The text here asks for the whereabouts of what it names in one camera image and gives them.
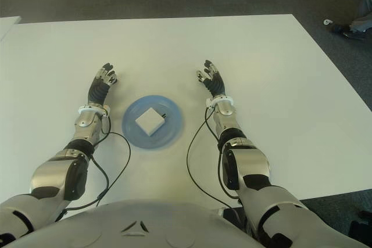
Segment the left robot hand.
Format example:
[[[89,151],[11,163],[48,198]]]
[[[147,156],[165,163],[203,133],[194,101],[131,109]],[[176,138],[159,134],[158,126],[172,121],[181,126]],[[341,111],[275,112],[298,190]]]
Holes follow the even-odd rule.
[[[110,63],[104,64],[96,73],[88,91],[88,103],[104,106],[112,85],[117,83],[117,75]]]

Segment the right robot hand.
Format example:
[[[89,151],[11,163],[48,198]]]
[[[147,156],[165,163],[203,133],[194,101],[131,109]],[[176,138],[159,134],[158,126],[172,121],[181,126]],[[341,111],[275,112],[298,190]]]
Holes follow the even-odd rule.
[[[203,72],[197,71],[196,78],[215,98],[219,95],[225,95],[224,81],[217,67],[209,60],[205,60]]]

